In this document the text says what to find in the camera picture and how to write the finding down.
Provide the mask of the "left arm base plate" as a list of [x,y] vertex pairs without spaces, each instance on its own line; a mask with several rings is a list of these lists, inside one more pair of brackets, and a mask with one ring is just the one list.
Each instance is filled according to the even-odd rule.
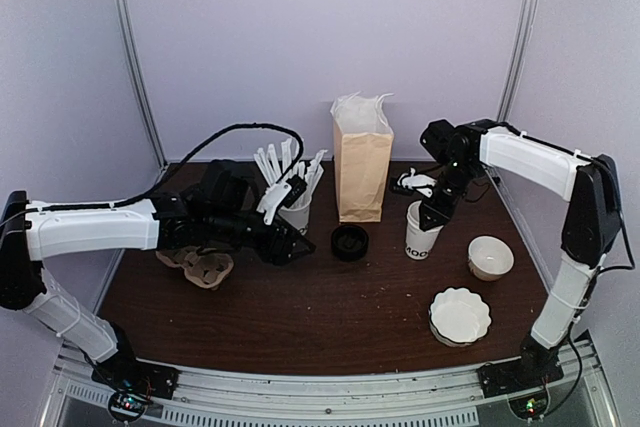
[[173,398],[179,371],[174,367],[136,361],[109,370],[98,364],[91,374],[94,382],[111,387],[114,391],[136,394],[143,398]]

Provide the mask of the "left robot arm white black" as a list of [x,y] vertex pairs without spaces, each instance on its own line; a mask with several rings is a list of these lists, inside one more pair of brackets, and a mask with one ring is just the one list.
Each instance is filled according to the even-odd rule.
[[133,391],[145,376],[124,331],[91,314],[62,288],[44,269],[44,259],[112,249],[222,246],[250,248],[263,262],[283,266],[315,251],[279,214],[306,187],[298,175],[280,180],[246,210],[246,196],[255,190],[251,170],[214,160],[184,191],[146,193],[138,200],[54,205],[14,191],[1,217],[1,306],[35,317],[79,347],[97,373]]

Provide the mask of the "white paper coffee cup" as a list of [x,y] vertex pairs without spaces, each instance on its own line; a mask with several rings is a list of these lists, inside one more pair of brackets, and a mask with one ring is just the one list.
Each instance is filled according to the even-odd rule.
[[423,231],[419,224],[419,206],[415,201],[409,205],[406,213],[405,253],[415,261],[426,260],[432,251],[442,226]]

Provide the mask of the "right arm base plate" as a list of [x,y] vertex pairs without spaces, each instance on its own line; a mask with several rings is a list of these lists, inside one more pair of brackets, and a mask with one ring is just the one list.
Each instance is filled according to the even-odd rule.
[[559,365],[553,363],[541,371],[526,371],[521,358],[486,363],[476,370],[485,398],[512,394],[564,378]]

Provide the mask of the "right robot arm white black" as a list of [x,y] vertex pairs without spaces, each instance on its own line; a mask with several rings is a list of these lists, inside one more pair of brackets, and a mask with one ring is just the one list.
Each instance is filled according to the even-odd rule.
[[458,126],[432,121],[420,143],[443,167],[419,206],[423,230],[446,225],[469,184],[487,167],[516,174],[568,204],[558,274],[512,370],[519,387],[533,388],[550,373],[598,277],[607,273],[603,262],[616,238],[626,235],[616,163],[607,155],[570,151],[489,119]]

